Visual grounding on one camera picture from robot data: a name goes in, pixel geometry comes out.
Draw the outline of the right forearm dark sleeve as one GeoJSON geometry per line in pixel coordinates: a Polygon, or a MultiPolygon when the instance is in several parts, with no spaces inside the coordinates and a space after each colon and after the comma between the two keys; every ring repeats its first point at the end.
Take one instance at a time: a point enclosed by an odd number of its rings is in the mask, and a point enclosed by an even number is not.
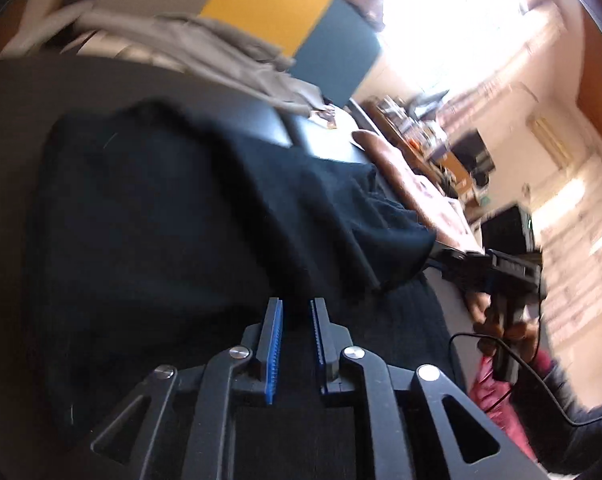
{"type": "Polygon", "coordinates": [[[602,404],[581,404],[558,362],[541,354],[522,367],[511,404],[547,472],[602,479],[602,404]]]}

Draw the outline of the person's right hand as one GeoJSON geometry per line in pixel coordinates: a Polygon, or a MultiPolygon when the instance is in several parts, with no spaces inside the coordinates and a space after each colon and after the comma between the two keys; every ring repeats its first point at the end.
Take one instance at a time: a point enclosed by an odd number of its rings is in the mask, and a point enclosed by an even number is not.
{"type": "Polygon", "coordinates": [[[499,321],[497,310],[492,306],[491,297],[484,292],[468,290],[465,292],[465,303],[473,330],[477,334],[510,341],[523,361],[531,363],[534,360],[540,340],[540,326],[536,321],[524,320],[505,328],[505,324],[499,321]]]}

